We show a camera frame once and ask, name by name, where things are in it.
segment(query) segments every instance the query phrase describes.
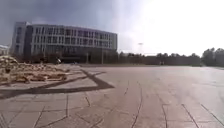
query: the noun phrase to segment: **window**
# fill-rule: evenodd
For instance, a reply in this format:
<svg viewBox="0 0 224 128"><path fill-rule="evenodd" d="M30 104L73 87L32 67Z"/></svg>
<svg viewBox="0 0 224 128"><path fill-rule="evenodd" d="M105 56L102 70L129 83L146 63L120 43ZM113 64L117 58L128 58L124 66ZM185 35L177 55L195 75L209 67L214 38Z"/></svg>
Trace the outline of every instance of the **window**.
<svg viewBox="0 0 224 128"><path fill-rule="evenodd" d="M41 38L41 42L43 42L43 36L41 36L40 38Z"/></svg>
<svg viewBox="0 0 224 128"><path fill-rule="evenodd" d="M88 45L88 40L87 39L83 40L83 45Z"/></svg>
<svg viewBox="0 0 224 128"><path fill-rule="evenodd" d="M80 45L83 45L83 39L82 38L80 38Z"/></svg>
<svg viewBox="0 0 224 128"><path fill-rule="evenodd" d="M73 36L76 36L77 31L73 30Z"/></svg>
<svg viewBox="0 0 224 128"><path fill-rule="evenodd" d="M60 28L60 34L64 35L64 28Z"/></svg>
<svg viewBox="0 0 224 128"><path fill-rule="evenodd" d="M39 36L37 36L37 43L39 43L39 41L40 41L40 40L39 40Z"/></svg>
<svg viewBox="0 0 224 128"><path fill-rule="evenodd" d="M82 35L83 35L83 32L82 32L81 30L79 30L79 31L78 31L78 36L79 36L79 37L82 37Z"/></svg>
<svg viewBox="0 0 224 128"><path fill-rule="evenodd" d="M81 39L80 38L77 39L77 44L81 45Z"/></svg>
<svg viewBox="0 0 224 128"><path fill-rule="evenodd" d="M103 34L100 34L100 39L103 39Z"/></svg>
<svg viewBox="0 0 224 128"><path fill-rule="evenodd" d="M96 32L96 33L95 33L95 38L96 38L96 39L99 39L99 35L100 35L100 34Z"/></svg>
<svg viewBox="0 0 224 128"><path fill-rule="evenodd" d="M91 38L94 38L94 32L91 32Z"/></svg>
<svg viewBox="0 0 224 128"><path fill-rule="evenodd" d="M49 29L48 29L48 34L49 34L49 35L52 35L52 34L53 34L53 28L49 28Z"/></svg>
<svg viewBox="0 0 224 128"><path fill-rule="evenodd" d="M109 47L112 47L112 42L109 43Z"/></svg>
<svg viewBox="0 0 224 128"><path fill-rule="evenodd" d="M58 37L58 43L59 44L61 43L61 37Z"/></svg>
<svg viewBox="0 0 224 128"><path fill-rule="evenodd" d="M89 45L93 45L93 40L89 40Z"/></svg>
<svg viewBox="0 0 224 128"><path fill-rule="evenodd" d="M55 29L55 32L56 32L56 35L58 35L58 28L54 28Z"/></svg>
<svg viewBox="0 0 224 128"><path fill-rule="evenodd" d="M83 37L88 37L88 32L87 31L84 31L83 34L84 34Z"/></svg>
<svg viewBox="0 0 224 128"><path fill-rule="evenodd" d="M45 28L44 34L48 34L48 28Z"/></svg>
<svg viewBox="0 0 224 128"><path fill-rule="evenodd" d="M17 35L20 35L22 33L22 28L21 27L18 27L17 28Z"/></svg>
<svg viewBox="0 0 224 128"><path fill-rule="evenodd" d="M53 37L53 43L57 43L57 37Z"/></svg>
<svg viewBox="0 0 224 128"><path fill-rule="evenodd" d="M46 37L44 36L43 37L43 43L45 43L45 42L47 42L47 41L46 41Z"/></svg>
<svg viewBox="0 0 224 128"><path fill-rule="evenodd" d="M44 27L42 28L42 32L41 33L44 34Z"/></svg>
<svg viewBox="0 0 224 128"><path fill-rule="evenodd" d="M74 32L74 31L73 31L73 30L71 30L71 36L73 36L73 32Z"/></svg>
<svg viewBox="0 0 224 128"><path fill-rule="evenodd" d="M69 37L65 38L65 44L70 44L70 38Z"/></svg>
<svg viewBox="0 0 224 128"><path fill-rule="evenodd" d="M64 44L64 42L65 42L64 40L65 40L65 38L62 36L62 37L61 37L61 43L62 43L62 44Z"/></svg>
<svg viewBox="0 0 224 128"><path fill-rule="evenodd" d="M71 30L66 29L66 33L65 33L65 35L67 35L67 36L71 35Z"/></svg>
<svg viewBox="0 0 224 128"><path fill-rule="evenodd" d="M75 38L71 39L71 44L75 44Z"/></svg>
<svg viewBox="0 0 224 128"><path fill-rule="evenodd" d="M102 44L103 44L103 42L102 42L102 41L100 41L100 42L99 42L99 46L102 46Z"/></svg>
<svg viewBox="0 0 224 128"><path fill-rule="evenodd" d="M51 43L51 37L50 36L47 38L47 43Z"/></svg>

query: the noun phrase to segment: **rubble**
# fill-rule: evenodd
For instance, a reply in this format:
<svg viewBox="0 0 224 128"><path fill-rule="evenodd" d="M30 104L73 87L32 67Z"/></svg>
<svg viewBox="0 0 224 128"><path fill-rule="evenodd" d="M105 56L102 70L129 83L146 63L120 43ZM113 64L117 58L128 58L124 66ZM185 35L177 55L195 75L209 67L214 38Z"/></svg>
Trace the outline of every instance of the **rubble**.
<svg viewBox="0 0 224 128"><path fill-rule="evenodd" d="M62 70L45 64L18 63L10 56L0 56L0 83L32 81L63 81L69 70Z"/></svg>

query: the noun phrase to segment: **stone pavement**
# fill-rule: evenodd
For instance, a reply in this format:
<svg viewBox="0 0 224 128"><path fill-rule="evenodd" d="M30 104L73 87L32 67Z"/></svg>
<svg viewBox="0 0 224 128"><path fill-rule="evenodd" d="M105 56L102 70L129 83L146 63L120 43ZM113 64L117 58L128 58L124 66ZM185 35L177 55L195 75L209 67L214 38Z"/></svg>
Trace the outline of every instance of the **stone pavement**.
<svg viewBox="0 0 224 128"><path fill-rule="evenodd" d="M223 70L64 68L73 72L64 82L0 86L0 124L9 128L224 128Z"/></svg>

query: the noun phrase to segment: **building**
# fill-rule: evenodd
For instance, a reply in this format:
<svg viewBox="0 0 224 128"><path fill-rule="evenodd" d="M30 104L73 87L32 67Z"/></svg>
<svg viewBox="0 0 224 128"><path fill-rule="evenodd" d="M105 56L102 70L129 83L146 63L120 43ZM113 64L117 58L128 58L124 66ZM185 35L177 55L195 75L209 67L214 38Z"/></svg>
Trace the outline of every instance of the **building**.
<svg viewBox="0 0 224 128"><path fill-rule="evenodd" d="M8 46L0 45L0 56L1 55L7 55L8 52L9 52L9 47Z"/></svg>
<svg viewBox="0 0 224 128"><path fill-rule="evenodd" d="M95 52L117 50L117 34L89 28L15 23L11 53L30 60L49 54L91 56Z"/></svg>

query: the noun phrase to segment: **sky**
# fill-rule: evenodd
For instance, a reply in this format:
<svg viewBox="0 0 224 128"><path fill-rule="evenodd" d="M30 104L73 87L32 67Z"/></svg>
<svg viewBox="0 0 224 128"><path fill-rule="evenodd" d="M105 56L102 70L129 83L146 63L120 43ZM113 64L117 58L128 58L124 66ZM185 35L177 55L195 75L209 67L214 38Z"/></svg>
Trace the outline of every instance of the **sky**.
<svg viewBox="0 0 224 128"><path fill-rule="evenodd" d="M201 55L224 48L224 0L0 0L0 44L16 21L118 34L118 51Z"/></svg>

